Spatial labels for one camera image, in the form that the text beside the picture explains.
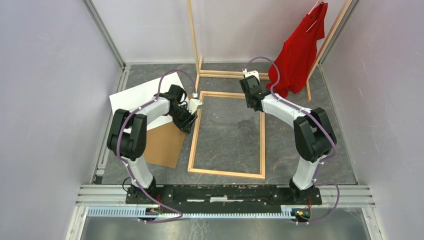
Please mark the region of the printed photo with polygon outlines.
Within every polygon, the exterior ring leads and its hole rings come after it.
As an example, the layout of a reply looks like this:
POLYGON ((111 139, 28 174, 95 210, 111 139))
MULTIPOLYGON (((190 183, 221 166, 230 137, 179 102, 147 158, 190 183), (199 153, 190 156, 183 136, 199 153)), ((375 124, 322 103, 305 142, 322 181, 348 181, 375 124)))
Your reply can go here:
MULTIPOLYGON (((145 83, 110 95, 109 100, 112 114, 114 114, 118 109, 133 111, 135 108, 150 101, 158 93, 159 83, 160 78, 158 77, 156 79, 152 79, 145 83)), ((171 85, 178 85, 183 87, 183 83, 181 82, 181 79, 176 72, 168 74, 164 77, 161 82, 160 92, 168 92, 171 85)), ((176 127, 175 124, 172 123, 171 116, 160 116, 157 119, 149 122, 147 125, 147 130, 150 131, 156 128, 161 128, 163 125, 169 125, 174 128, 176 127)))

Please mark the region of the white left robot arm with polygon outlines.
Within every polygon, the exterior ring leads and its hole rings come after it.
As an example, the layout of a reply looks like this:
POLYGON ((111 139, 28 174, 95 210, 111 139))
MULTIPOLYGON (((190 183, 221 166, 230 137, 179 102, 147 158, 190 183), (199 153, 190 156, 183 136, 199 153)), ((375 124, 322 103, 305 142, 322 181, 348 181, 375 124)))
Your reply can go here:
POLYGON ((106 146, 124 164, 132 186, 139 189, 137 196, 145 204, 151 204, 157 198, 157 190, 151 186, 155 178, 144 155, 147 127, 157 118, 168 116, 181 132, 189 134, 203 102, 195 93, 185 102, 185 95, 181 86, 172 84, 167 92, 158 92, 133 111, 119 108, 113 114, 106 146))

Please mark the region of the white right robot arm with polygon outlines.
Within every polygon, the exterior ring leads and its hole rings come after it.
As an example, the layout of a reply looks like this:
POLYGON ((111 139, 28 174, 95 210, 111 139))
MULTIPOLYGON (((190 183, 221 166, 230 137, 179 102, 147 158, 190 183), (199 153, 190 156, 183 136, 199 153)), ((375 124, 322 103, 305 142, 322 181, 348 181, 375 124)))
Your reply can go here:
POLYGON ((289 199, 302 204, 316 182, 317 166, 337 145, 326 111, 320 107, 305 108, 262 88, 256 70, 242 71, 239 81, 246 105, 254 111, 274 116, 293 128, 296 150, 300 156, 296 172, 289 182, 289 199))

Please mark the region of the brown backing board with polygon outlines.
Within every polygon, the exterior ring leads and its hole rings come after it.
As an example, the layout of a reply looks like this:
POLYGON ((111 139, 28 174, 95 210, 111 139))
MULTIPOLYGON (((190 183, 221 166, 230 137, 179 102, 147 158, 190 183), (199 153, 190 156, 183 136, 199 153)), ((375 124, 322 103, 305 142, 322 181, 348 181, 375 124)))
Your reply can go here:
POLYGON ((147 131, 144 157, 147 163, 175 169, 186 133, 173 122, 147 131))

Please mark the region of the light wooden picture frame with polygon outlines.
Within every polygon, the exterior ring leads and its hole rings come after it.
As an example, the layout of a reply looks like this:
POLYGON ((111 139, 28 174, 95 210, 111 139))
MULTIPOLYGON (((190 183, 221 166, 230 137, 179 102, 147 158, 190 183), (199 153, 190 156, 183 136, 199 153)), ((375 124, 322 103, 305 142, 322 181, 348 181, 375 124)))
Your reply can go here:
MULTIPOLYGON (((229 99, 244 99, 242 93, 234 92, 218 92, 218 91, 201 91, 199 94, 199 99, 204 100, 205 97, 213 98, 229 98, 229 99)), ((250 179, 265 179, 266 178, 266 130, 265 130, 265 114, 260 113, 259 129, 260 129, 260 138, 259 138, 259 173, 244 173, 244 172, 235 172, 235 171, 224 171, 224 170, 212 170, 212 169, 201 169, 195 168, 195 155, 197 150, 197 144, 199 140, 199 131, 200 131, 200 122, 201 122, 202 110, 198 110, 198 118, 195 121, 195 127, 193 131, 191 148, 188 160, 187 171, 189 173, 198 173, 198 174, 209 174, 209 175, 221 175, 229 177, 238 177, 238 178, 250 178, 250 179)))

